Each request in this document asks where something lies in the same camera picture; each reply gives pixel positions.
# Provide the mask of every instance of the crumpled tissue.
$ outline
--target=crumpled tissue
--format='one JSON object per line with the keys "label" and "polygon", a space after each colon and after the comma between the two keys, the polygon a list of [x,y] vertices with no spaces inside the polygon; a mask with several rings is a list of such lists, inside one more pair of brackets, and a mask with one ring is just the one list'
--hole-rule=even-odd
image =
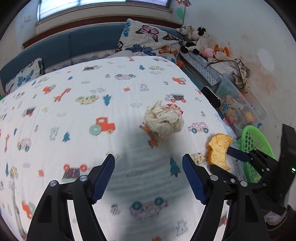
{"label": "crumpled tissue", "polygon": [[144,123],[159,137],[166,139],[174,132],[180,132],[184,125],[183,111],[175,104],[162,105],[157,101],[148,107],[144,114]]}

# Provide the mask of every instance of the blue headboard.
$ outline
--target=blue headboard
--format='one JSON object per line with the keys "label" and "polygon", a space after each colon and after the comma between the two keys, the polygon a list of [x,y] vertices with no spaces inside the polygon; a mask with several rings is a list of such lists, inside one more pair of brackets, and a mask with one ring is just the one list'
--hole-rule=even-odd
{"label": "blue headboard", "polygon": [[[78,28],[28,47],[0,70],[3,88],[9,80],[37,58],[43,59],[43,66],[46,69],[75,56],[115,49],[124,25],[125,23],[105,23]],[[159,28],[183,40],[183,37],[174,29]]]}

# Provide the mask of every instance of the white bed sheet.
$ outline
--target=white bed sheet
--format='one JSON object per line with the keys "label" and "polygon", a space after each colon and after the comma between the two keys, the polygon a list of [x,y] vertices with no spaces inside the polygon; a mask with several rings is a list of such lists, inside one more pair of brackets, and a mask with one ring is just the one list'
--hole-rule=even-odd
{"label": "white bed sheet", "polygon": [[[94,68],[84,70],[85,66]],[[186,82],[179,84],[173,78]],[[149,136],[139,128],[145,109],[157,100],[171,103],[174,98],[167,95],[174,93],[186,100],[175,102],[184,111],[184,127],[151,148]],[[107,117],[108,124],[99,135],[91,135],[89,129],[100,117]],[[188,130],[201,122],[208,133]],[[112,123],[115,130],[108,134]],[[103,198],[94,205],[107,240],[190,240],[204,206],[193,195],[181,167],[182,156],[206,156],[208,140],[227,133],[190,79],[170,61],[150,56],[94,60],[43,75],[1,101],[0,129],[0,208],[19,240],[25,239],[34,207],[51,180],[72,181],[64,178],[69,168],[73,178],[87,174],[109,152],[117,158],[115,170]],[[170,162],[180,168],[176,175]],[[234,160],[227,157],[227,163],[235,171]],[[135,201],[153,209],[158,197],[164,200],[163,208],[153,217],[137,220],[131,215]],[[69,215],[79,241],[71,205]],[[224,229],[224,225],[218,228],[215,240],[222,239]]]}

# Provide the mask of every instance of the screw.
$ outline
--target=screw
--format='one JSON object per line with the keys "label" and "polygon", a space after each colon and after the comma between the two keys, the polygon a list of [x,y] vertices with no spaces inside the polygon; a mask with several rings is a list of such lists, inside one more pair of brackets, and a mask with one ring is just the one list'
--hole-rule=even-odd
{"label": "screw", "polygon": [[217,180],[218,180],[218,177],[217,177],[216,175],[211,175],[211,176],[210,176],[210,179],[211,179],[212,181],[217,181]]}
{"label": "screw", "polygon": [[83,175],[79,178],[80,181],[84,182],[87,180],[87,176],[86,175]]}
{"label": "screw", "polygon": [[242,185],[243,187],[246,187],[246,186],[248,186],[248,183],[245,182],[245,181],[241,181],[241,185]]}
{"label": "screw", "polygon": [[57,181],[51,181],[51,182],[49,183],[49,185],[50,185],[51,187],[54,187],[56,184],[57,184]]}

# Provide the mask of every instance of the pink butterfly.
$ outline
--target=pink butterfly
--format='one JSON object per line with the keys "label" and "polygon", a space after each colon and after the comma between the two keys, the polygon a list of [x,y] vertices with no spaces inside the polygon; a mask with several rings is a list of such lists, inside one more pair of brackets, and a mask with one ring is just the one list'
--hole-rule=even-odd
{"label": "pink butterfly", "polygon": [[146,34],[146,36],[148,35],[149,38],[149,34],[151,35],[151,37],[154,39],[155,42],[158,42],[158,36],[157,34],[159,34],[159,31],[156,28],[151,28],[148,25],[143,25],[142,28],[140,28],[138,31],[136,31],[137,34]]}

